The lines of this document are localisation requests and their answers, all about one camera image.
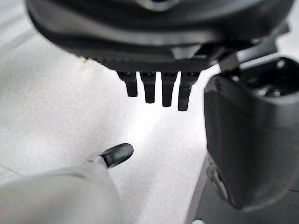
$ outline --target black rubber tip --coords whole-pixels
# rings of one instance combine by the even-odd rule
[[[108,168],[115,167],[128,160],[133,155],[132,145],[123,143],[106,150],[101,157],[104,159]]]

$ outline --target black plastic clip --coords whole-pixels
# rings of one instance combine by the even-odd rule
[[[173,86],[177,76],[177,72],[162,72],[162,104],[164,107],[171,106]]]
[[[136,72],[117,72],[119,78],[126,83],[129,97],[137,97]]]
[[[140,72],[140,77],[144,85],[145,102],[152,104],[155,102],[156,72]]]
[[[197,82],[200,72],[182,72],[178,93],[178,110],[187,111],[192,86]]]

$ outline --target black plastic bracket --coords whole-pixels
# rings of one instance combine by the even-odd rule
[[[162,72],[162,104],[171,106],[174,83],[177,80],[177,72]]]
[[[271,36],[252,48],[239,51],[238,59],[240,64],[242,64],[277,52],[276,37]]]
[[[126,83],[129,97],[137,97],[137,79],[136,72],[117,72],[119,78]]]
[[[187,111],[192,86],[197,82],[200,72],[182,72],[178,93],[178,110]]]
[[[155,102],[156,72],[140,72],[140,77],[144,85],[145,102],[153,104]]]

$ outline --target black plastic housing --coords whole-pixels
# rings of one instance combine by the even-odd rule
[[[121,71],[202,71],[258,44],[284,23],[294,0],[181,0],[152,12],[134,0],[26,0],[47,39]]]
[[[219,74],[204,94],[207,149],[229,203],[255,210],[299,173],[299,65],[275,58]]]

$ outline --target white floor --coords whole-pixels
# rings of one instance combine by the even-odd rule
[[[299,5],[284,54],[299,56]],[[110,170],[128,224],[182,224],[206,153],[203,88],[218,68],[202,72],[187,112],[128,98],[114,71],[82,61],[39,35],[20,0],[0,1],[0,183],[84,162],[128,142],[134,156]]]

